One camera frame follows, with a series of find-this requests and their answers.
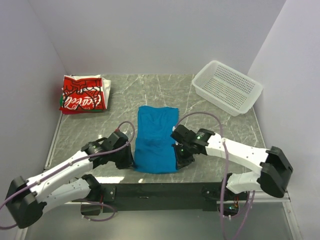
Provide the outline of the blue t shirt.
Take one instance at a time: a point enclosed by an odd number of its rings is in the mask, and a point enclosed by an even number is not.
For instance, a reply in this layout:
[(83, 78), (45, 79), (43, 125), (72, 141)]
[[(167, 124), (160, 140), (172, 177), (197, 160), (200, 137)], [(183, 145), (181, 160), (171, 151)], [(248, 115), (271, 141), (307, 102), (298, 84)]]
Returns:
[(137, 137), (135, 140), (135, 170), (147, 174), (177, 172), (176, 156), (171, 137), (179, 120), (175, 107), (141, 106), (137, 112)]

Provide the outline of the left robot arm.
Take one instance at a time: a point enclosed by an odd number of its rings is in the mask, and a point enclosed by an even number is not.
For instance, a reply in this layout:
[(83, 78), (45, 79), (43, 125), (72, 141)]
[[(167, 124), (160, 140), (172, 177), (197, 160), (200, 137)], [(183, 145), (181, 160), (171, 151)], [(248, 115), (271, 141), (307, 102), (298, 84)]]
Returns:
[(72, 157), (41, 174), (12, 180), (4, 205), (15, 226), (27, 228), (43, 214), (70, 201), (100, 202), (102, 186), (89, 171), (108, 162), (118, 169), (133, 166), (132, 140), (117, 129), (109, 137), (86, 143)]

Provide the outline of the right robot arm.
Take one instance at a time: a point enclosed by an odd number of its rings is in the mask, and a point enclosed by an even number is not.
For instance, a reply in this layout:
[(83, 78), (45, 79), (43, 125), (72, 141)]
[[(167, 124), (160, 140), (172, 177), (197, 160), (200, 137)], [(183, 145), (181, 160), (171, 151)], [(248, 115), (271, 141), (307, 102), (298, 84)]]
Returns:
[(249, 172), (227, 175), (226, 183), (219, 187), (222, 198), (230, 200), (247, 191), (263, 191), (279, 199), (284, 197), (294, 169), (279, 147), (248, 146), (205, 128), (193, 132), (181, 124), (173, 129), (171, 137), (175, 140), (173, 147), (179, 163), (186, 165), (194, 160), (195, 154), (202, 154), (228, 159), (249, 169)]

